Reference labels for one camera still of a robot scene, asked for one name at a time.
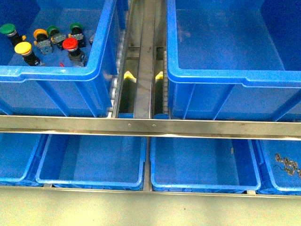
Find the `small metal part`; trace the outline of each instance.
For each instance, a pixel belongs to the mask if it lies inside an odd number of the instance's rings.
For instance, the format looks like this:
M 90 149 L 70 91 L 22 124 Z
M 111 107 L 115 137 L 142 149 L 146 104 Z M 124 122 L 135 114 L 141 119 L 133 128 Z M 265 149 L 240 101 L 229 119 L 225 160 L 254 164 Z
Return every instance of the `small metal part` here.
M 53 53 L 54 49 L 49 40 L 37 42 L 37 47 L 43 55 L 48 55 Z
M 294 170 L 298 170 L 298 163 L 297 163 L 297 162 L 291 161 L 291 164 L 292 164 L 292 168 L 293 168 Z
M 112 88 L 112 89 L 111 89 L 111 99 L 112 99 L 112 100 L 115 100 L 116 95 L 117 95 L 117 93 L 116 93 L 116 88 Z
M 69 59 L 72 61 L 73 66 L 75 67 L 85 67 L 87 64 L 87 57 L 83 51 L 77 56 L 72 56 L 71 53 L 68 53 Z
M 290 175 L 290 176 L 294 175 L 294 173 L 295 173 L 295 170 L 290 169 L 286 166 L 284 167 L 284 171 L 287 172 L 287 174 Z
M 113 78 L 111 82 L 111 87 L 116 89 L 117 85 L 118 85 L 118 78 Z
M 291 166 L 291 161 L 288 158 L 284 158 L 283 163 L 285 166 Z
M 67 38 L 67 35 L 59 32 L 51 37 L 51 41 L 55 44 L 60 50 L 63 50 L 62 43 Z
M 298 175 L 299 175 L 299 178 L 301 179 L 301 170 L 300 170 L 300 169 L 297 170 L 297 173 L 298 173 Z
M 95 37 L 95 33 L 91 35 L 91 37 L 89 38 L 89 43 L 90 45 L 93 44 L 93 41 L 94 41 L 94 37 Z
M 276 153 L 275 159 L 277 162 L 283 162 L 283 159 L 281 158 L 281 155 L 279 153 Z
M 71 34 L 69 38 L 75 38 L 77 41 L 79 41 L 79 48 L 86 47 L 86 41 L 83 34 Z

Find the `green push button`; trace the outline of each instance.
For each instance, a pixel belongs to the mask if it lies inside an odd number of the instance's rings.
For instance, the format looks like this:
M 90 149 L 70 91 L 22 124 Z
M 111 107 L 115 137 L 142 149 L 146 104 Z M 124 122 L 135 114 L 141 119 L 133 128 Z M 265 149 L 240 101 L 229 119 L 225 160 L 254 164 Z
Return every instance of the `green push button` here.
M 5 24 L 0 27 L 0 33 L 11 34 L 15 31 L 16 27 L 13 24 Z
M 81 25 L 80 23 L 73 23 L 70 25 L 70 30 L 72 31 L 72 29 L 74 27 L 79 27 L 81 30 L 83 30 L 83 25 Z
M 48 36 L 50 36 L 50 32 L 52 32 L 53 30 L 58 30 L 59 31 L 57 26 L 51 25 L 50 27 L 47 28 Z

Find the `blue plastic bin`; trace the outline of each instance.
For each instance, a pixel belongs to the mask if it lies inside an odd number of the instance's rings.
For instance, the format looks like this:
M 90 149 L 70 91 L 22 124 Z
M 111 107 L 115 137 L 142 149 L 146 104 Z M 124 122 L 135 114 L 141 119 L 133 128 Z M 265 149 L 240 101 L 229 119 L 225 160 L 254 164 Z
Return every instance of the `blue plastic bin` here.
M 298 172 L 290 176 L 284 171 L 284 163 L 276 161 L 276 154 L 279 153 L 282 158 L 297 162 L 301 169 L 301 142 L 254 140 L 253 145 L 261 177 L 261 188 L 257 193 L 301 195 Z
M 47 135 L 0 133 L 0 185 L 42 186 L 35 181 Z
M 260 188 L 251 141 L 153 137 L 150 145 L 155 191 L 243 193 Z
M 128 11 L 129 10 L 128 0 L 123 0 L 123 4 L 124 4 L 124 10 Z
M 56 187 L 141 190 L 145 137 L 50 135 L 36 180 Z
M 125 22 L 117 0 L 0 0 L 0 25 L 13 23 L 33 43 L 33 32 L 56 25 L 69 34 L 71 23 L 84 26 L 89 57 L 86 67 L 73 67 L 66 50 L 35 54 L 47 65 L 27 66 L 6 35 L 0 34 L 0 114 L 102 117 L 111 106 L 109 88 L 117 74 L 119 36 Z M 88 38 L 96 32 L 91 47 Z
M 172 118 L 301 120 L 301 0 L 167 0 Z

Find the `yellow push button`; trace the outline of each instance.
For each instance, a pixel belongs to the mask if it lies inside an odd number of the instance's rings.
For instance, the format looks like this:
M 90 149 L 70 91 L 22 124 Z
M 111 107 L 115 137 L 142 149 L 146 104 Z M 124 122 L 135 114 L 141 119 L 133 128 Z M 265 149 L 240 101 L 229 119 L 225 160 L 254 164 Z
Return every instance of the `yellow push button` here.
M 29 42 L 23 41 L 15 46 L 15 52 L 21 55 L 27 54 L 32 50 L 32 45 Z
M 34 31 L 33 36 L 35 39 L 37 39 L 38 34 L 44 34 L 48 37 L 47 31 L 45 31 L 44 29 L 37 29 Z

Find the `metal rail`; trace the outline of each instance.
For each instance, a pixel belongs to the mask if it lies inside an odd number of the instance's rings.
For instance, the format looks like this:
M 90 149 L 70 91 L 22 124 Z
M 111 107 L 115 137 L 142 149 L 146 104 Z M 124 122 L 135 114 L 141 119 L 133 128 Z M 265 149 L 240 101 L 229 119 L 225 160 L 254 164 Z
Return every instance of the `metal rail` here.
M 301 123 L 1 115 L 0 132 L 300 140 Z
M 124 74 L 124 64 L 127 60 L 127 47 L 129 42 L 129 34 L 131 32 L 131 27 L 133 26 L 133 7 L 130 7 L 130 11 L 126 12 L 126 30 L 123 31 L 121 36 L 121 42 L 119 47 L 119 53 L 118 53 L 118 60 L 116 62 L 117 69 L 118 69 L 118 76 L 117 76 L 117 87 L 116 87 L 116 97 L 114 99 L 114 105 L 113 105 L 113 113 L 112 118 L 118 118 L 119 113 L 119 107 L 120 107 L 120 101 L 121 101 L 121 93 L 122 93 L 122 87 L 123 87 L 123 74 Z
M 58 192 L 91 192 L 91 193 L 114 193 L 114 194 L 154 194 L 154 195 L 189 195 L 189 196 L 218 196 L 218 197 L 245 197 L 245 198 L 276 198 L 276 199 L 297 199 L 300 195 L 271 195 L 271 194 L 230 194 L 230 193 L 197 193 L 197 192 L 155 192 L 155 191 L 128 191 L 128 190 L 101 190 L 83 188 L 62 188 L 53 186 L 44 187 L 22 187 L 22 186 L 0 186 L 0 191 L 24 190 L 24 191 L 58 191 Z
M 135 95 L 134 118 L 150 119 L 152 117 L 153 62 L 156 0 L 144 1 L 143 24 Z M 151 191 L 150 139 L 148 138 L 146 159 L 144 163 L 143 190 Z

